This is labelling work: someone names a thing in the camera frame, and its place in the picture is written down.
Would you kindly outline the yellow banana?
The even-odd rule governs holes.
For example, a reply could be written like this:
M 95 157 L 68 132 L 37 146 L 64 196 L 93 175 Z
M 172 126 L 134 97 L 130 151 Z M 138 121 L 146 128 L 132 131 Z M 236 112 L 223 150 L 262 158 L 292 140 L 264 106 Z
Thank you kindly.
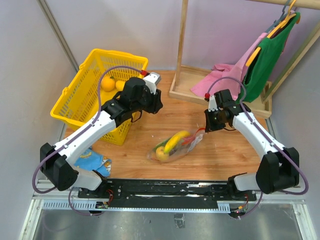
M 177 132 L 175 135 L 173 135 L 168 142 L 165 144 L 163 152 L 165 154 L 168 154 L 178 143 L 181 139 L 186 138 L 190 136 L 191 133 L 186 130 L 182 130 Z

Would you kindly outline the yellow apple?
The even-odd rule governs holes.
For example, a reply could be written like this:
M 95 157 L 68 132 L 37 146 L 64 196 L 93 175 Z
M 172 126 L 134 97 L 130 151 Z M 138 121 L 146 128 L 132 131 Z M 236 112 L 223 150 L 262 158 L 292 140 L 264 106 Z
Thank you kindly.
M 168 158 L 170 157 L 170 154 L 165 152 L 165 147 L 164 146 L 159 146 L 156 150 L 155 150 L 155 156 L 156 159 L 160 162 L 165 162 L 168 160 Z

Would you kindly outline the dark red grape bunch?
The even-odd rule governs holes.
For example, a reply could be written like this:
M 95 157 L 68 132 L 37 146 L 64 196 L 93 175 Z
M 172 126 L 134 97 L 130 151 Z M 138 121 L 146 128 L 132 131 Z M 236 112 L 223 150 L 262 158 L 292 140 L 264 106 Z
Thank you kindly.
M 176 145 L 170 152 L 169 155 L 182 155 L 186 151 L 186 147 L 184 145 Z

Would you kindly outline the clear zip top bag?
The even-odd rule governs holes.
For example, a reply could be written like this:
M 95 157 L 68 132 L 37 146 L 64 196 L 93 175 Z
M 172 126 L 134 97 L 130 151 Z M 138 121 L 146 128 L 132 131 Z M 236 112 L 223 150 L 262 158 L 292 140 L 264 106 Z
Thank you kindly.
M 203 139 L 205 128 L 181 130 L 154 146 L 147 154 L 149 161 L 164 164 L 176 161 L 191 152 Z

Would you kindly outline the watermelon slice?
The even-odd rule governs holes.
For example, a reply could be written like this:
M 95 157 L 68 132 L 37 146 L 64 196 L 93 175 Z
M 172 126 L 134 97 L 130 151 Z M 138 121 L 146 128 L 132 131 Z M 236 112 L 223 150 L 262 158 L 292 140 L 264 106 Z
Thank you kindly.
M 175 147 L 175 143 L 171 138 L 168 138 L 157 144 L 154 149 L 156 150 L 159 147 L 164 147 L 164 151 L 170 152 Z

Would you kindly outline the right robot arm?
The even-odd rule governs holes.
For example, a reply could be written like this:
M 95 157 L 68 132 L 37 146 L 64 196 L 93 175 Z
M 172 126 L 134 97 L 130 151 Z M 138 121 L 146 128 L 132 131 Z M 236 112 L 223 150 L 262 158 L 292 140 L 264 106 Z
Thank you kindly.
M 230 199 L 240 199 L 245 191 L 271 194 L 299 184 L 298 151 L 275 140 L 246 104 L 236 103 L 228 89 L 213 95 L 206 93 L 204 99 L 208 102 L 204 112 L 205 132 L 219 131 L 229 125 L 245 137 L 260 158 L 257 172 L 240 173 L 228 178 L 226 193 Z

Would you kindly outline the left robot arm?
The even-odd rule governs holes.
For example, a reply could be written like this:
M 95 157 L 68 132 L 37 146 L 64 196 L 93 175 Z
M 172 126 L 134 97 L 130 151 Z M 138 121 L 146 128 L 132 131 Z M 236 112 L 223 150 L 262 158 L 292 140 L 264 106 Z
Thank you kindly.
M 85 188 L 96 198 L 107 193 L 104 177 L 96 170 L 75 167 L 76 160 L 104 135 L 118 128 L 133 113 L 156 114 L 162 107 L 159 74 L 152 72 L 144 78 L 131 77 L 122 91 L 106 101 L 98 112 L 69 137 L 40 148 L 38 169 L 50 180 L 54 188 L 65 191 L 71 187 Z

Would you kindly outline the red chili pepper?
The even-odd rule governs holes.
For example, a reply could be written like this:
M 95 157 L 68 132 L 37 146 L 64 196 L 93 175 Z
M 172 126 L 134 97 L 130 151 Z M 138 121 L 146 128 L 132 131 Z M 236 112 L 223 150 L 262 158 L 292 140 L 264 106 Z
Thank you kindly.
M 190 135 L 190 136 L 183 139 L 183 142 L 181 143 L 181 145 L 182 146 L 188 145 L 188 144 L 192 143 L 195 139 L 196 139 L 195 135 Z

